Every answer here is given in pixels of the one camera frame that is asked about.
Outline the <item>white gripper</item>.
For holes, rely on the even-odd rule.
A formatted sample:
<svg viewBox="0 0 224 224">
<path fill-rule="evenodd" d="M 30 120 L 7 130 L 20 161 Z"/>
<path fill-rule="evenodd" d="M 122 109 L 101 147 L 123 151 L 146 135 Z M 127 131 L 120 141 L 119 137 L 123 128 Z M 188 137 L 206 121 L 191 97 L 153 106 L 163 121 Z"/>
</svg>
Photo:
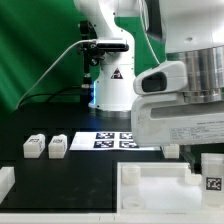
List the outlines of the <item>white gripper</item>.
<svg viewBox="0 0 224 224">
<path fill-rule="evenodd" d="M 224 102 L 185 104 L 180 94 L 139 96 L 132 105 L 131 129 L 139 147 L 183 145 L 180 154 L 194 173 L 189 145 L 224 142 Z"/>
</svg>

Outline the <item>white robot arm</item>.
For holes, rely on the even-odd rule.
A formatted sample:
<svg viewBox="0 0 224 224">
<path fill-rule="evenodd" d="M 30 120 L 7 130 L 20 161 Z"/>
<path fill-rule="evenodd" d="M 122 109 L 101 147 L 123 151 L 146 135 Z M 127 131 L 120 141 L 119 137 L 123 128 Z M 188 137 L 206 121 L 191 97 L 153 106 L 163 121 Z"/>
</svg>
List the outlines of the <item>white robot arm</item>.
<svg viewBox="0 0 224 224">
<path fill-rule="evenodd" d="M 206 175 L 224 171 L 224 0 L 74 0 L 96 32 L 94 112 L 127 111 L 134 141 L 198 149 Z M 135 39 L 116 24 L 138 17 L 166 59 L 133 71 Z"/>
</svg>

